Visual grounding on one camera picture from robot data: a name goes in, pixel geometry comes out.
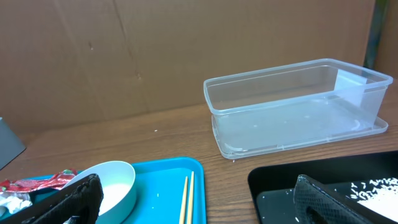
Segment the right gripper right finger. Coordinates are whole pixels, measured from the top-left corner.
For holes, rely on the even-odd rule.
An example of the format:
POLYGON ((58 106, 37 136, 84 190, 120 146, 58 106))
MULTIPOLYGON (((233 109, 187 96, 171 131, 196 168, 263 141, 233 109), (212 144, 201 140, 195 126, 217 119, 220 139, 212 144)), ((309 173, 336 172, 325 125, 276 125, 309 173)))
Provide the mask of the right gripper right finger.
POLYGON ((294 205, 300 223, 311 224, 396 224, 369 208, 329 189, 319 181, 299 175, 294 188, 294 205))

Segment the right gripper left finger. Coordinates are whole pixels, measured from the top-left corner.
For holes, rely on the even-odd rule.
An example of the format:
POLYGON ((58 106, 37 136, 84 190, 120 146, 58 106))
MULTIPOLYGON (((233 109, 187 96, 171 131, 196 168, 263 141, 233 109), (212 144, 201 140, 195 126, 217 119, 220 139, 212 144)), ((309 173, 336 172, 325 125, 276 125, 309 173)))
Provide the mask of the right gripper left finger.
POLYGON ((103 197, 99 175, 90 174, 1 220, 1 224, 95 224, 103 197))

